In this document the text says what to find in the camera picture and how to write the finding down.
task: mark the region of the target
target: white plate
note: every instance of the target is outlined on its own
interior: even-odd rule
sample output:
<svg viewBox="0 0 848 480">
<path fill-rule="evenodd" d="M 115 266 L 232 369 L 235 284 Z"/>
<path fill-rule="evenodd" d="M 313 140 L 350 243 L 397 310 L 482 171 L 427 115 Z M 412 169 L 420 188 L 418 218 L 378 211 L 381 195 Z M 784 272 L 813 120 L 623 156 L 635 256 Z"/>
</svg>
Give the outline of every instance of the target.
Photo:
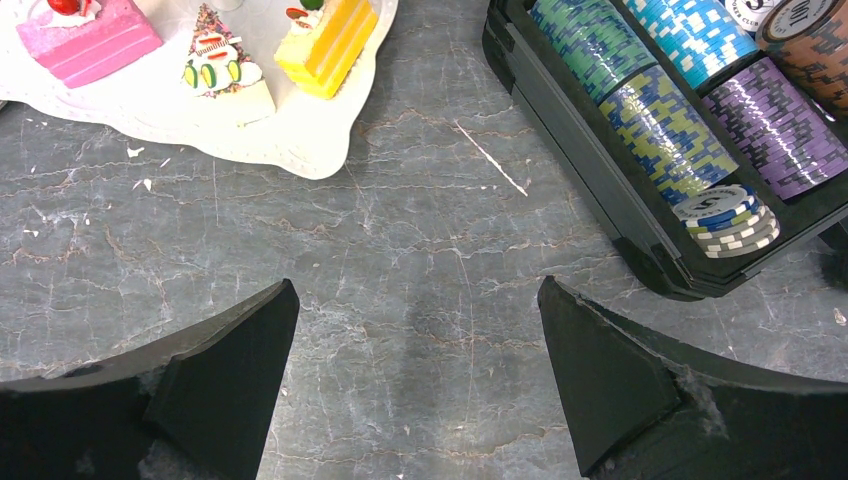
<svg viewBox="0 0 848 480">
<path fill-rule="evenodd" d="M 221 20 L 243 39 L 265 72 L 277 114 L 245 127 L 210 131 L 193 123 L 179 80 L 202 0 L 135 0 L 165 41 L 158 50 L 90 85 L 69 90 L 33 60 L 15 25 L 36 1 L 0 1 L 0 99 L 24 102 L 48 115 L 109 125 L 135 138 L 191 145 L 209 155 L 277 165 L 304 178 L 327 178 L 347 158 L 350 129 L 371 91 L 377 48 L 395 18 L 398 0 L 370 0 L 377 27 L 332 100 L 302 93 L 273 60 L 289 29 L 285 10 L 298 0 L 245 0 Z"/>
</svg>

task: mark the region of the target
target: black tray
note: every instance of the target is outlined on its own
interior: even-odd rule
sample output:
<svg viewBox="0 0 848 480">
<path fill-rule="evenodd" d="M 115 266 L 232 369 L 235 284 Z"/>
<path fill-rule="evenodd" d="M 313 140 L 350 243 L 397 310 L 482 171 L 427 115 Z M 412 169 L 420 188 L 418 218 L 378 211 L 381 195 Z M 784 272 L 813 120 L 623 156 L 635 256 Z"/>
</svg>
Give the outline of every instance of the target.
<svg viewBox="0 0 848 480">
<path fill-rule="evenodd" d="M 753 187 L 781 225 L 778 239 L 756 253 L 723 259 L 704 255 L 536 27 L 528 13 L 535 0 L 491 0 L 483 30 L 490 67 L 636 277 L 660 295 L 694 301 L 727 294 L 769 261 L 817 235 L 822 234 L 833 248 L 848 248 L 848 221 L 842 222 L 848 216 L 848 175 L 791 200 L 780 200 L 633 15 L 620 0 L 611 1 L 736 159 L 739 169 L 721 183 Z M 724 72 L 718 81 L 739 68 Z M 829 124 L 843 140 L 848 138 L 844 126 Z"/>
</svg>

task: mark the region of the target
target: toy cake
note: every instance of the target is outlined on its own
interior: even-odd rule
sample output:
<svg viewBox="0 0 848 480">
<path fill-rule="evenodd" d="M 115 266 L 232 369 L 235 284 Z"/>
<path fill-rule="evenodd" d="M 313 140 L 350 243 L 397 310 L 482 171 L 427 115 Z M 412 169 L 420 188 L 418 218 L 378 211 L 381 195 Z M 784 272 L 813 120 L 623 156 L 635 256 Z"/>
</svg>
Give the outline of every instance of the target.
<svg viewBox="0 0 848 480">
<path fill-rule="evenodd" d="M 304 92 L 333 98 L 374 27 L 377 13 L 368 0 L 300 0 L 289 8 L 291 30 L 274 60 Z"/>
<path fill-rule="evenodd" d="M 276 112 L 262 69 L 241 41 L 201 5 L 182 79 L 197 99 L 198 118 L 246 125 Z"/>
<path fill-rule="evenodd" d="M 132 0 L 47 0 L 17 31 L 32 58 L 68 88 L 100 80 L 162 46 Z"/>
</svg>

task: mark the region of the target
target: marble surface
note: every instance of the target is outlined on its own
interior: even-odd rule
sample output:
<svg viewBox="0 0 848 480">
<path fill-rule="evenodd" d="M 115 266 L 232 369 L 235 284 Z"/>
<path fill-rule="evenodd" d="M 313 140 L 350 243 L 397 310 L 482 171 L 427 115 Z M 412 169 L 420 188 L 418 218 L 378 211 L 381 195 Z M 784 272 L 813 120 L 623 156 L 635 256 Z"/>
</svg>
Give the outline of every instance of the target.
<svg viewBox="0 0 848 480">
<path fill-rule="evenodd" d="M 7 106 L 0 379 L 124 352 L 288 277 L 303 307 L 261 480 L 576 479 L 535 303 L 555 274 L 709 351 L 848 380 L 822 243 L 723 299 L 645 290 L 489 71 L 487 2 L 453 2 L 401 2 L 325 181 Z"/>
</svg>

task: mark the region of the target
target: gray marble tabletop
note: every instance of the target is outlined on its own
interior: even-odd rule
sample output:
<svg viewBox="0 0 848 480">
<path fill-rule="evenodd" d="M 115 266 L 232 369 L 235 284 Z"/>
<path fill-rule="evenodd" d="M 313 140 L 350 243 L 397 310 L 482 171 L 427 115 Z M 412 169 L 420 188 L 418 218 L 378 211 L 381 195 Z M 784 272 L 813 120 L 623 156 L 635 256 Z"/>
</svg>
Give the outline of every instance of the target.
<svg viewBox="0 0 848 480">
<path fill-rule="evenodd" d="M 635 280 L 490 72 L 486 4 L 401 2 L 323 181 L 8 105 L 0 379 L 136 348 L 287 277 L 302 310 L 261 480 L 576 479 L 547 274 L 709 351 L 848 379 L 848 295 L 821 280 L 818 240 L 718 300 Z"/>
</svg>

